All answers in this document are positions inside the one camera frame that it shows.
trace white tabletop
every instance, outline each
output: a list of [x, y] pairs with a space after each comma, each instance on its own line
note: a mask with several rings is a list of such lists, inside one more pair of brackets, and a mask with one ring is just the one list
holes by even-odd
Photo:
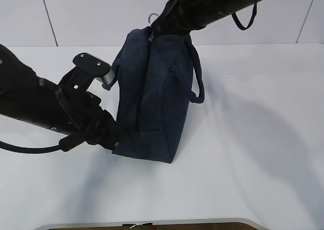
[[[73, 68], [74, 55], [112, 62], [119, 49], [11, 48], [54, 82]], [[324, 229], [324, 45], [197, 50], [206, 101], [190, 105], [172, 164], [87, 144], [47, 155], [0, 150], [0, 229], [226, 221]], [[95, 81], [91, 91], [116, 114], [117, 86], [107, 92]], [[60, 138], [0, 117], [2, 141], [41, 147]]]

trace zipper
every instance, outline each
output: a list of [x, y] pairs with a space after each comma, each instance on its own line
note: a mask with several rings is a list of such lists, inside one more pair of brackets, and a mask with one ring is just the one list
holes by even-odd
[[154, 32], [152, 32], [152, 34], [151, 34], [150, 38], [148, 39], [148, 41], [150, 43], [152, 43], [153, 42], [153, 39], [154, 39]]
[[145, 74], [144, 74], [144, 78], [143, 78], [143, 84], [142, 84], [142, 87], [141, 87], [140, 97], [139, 97], [138, 103], [137, 103], [136, 126], [135, 126], [136, 131], [139, 131], [139, 117], [141, 115], [140, 110], [141, 110], [141, 104], [142, 104], [142, 100], [143, 100], [143, 96], [144, 96], [144, 90], [145, 90], [145, 84], [146, 84], [147, 72], [148, 72], [148, 64], [149, 64], [149, 60], [150, 60], [150, 53], [151, 53], [151, 48], [152, 48], [152, 45], [153, 45], [153, 40], [154, 40], [154, 32], [152, 31], [152, 34], [148, 38], [148, 42], [147, 42], [146, 68], [145, 68]]

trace bag handle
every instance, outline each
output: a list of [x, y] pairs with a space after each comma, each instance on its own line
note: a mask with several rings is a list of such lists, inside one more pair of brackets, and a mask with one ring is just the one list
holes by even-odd
[[254, 6], [253, 6], [252, 16], [251, 16], [250, 22], [249, 22], [247, 27], [245, 27], [245, 26], [243, 26], [241, 24], [241, 22], [239, 21], [236, 13], [232, 14], [232, 17], [233, 17], [233, 20], [234, 20], [235, 24], [242, 31], [248, 30], [252, 26], [256, 16], [257, 16], [257, 4], [254, 4]]
[[185, 45], [189, 51], [189, 54], [191, 56], [191, 60], [193, 63], [193, 68], [196, 74], [196, 79], [198, 82], [199, 86], [199, 96], [197, 97], [196, 94], [191, 90], [191, 86], [187, 84], [186, 79], [182, 75], [181, 71], [176, 68], [175, 65], [172, 66], [171, 71], [174, 73], [175, 77], [178, 79], [180, 84], [183, 87], [183, 90], [186, 94], [186, 96], [189, 98], [189, 101], [192, 103], [203, 103], [205, 100], [205, 88], [204, 88], [204, 83], [202, 80], [202, 74], [201, 74], [201, 64], [199, 60], [199, 55], [197, 50], [194, 48], [192, 43], [189, 42], [188, 39], [185, 40]]

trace fabric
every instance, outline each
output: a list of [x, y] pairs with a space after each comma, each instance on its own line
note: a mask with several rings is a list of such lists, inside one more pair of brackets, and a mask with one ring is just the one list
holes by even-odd
[[[201, 66], [189, 35], [152, 37], [149, 27], [133, 30], [113, 63], [120, 87], [117, 122], [127, 130], [113, 154], [171, 163], [189, 101], [205, 98]], [[194, 68], [198, 97], [191, 91]]]

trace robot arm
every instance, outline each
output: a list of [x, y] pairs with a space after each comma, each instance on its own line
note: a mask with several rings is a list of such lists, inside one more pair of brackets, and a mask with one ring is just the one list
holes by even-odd
[[153, 22], [155, 35], [186, 34], [201, 30], [228, 15], [262, 0], [169, 0]]
[[95, 78], [104, 83], [109, 64], [87, 53], [77, 55], [75, 68], [56, 85], [35, 72], [6, 47], [0, 45], [0, 114], [68, 135], [58, 146], [21, 148], [0, 141], [6, 150], [41, 154], [69, 151], [83, 142], [107, 149], [123, 135], [123, 129], [99, 104], [101, 99], [87, 92]]

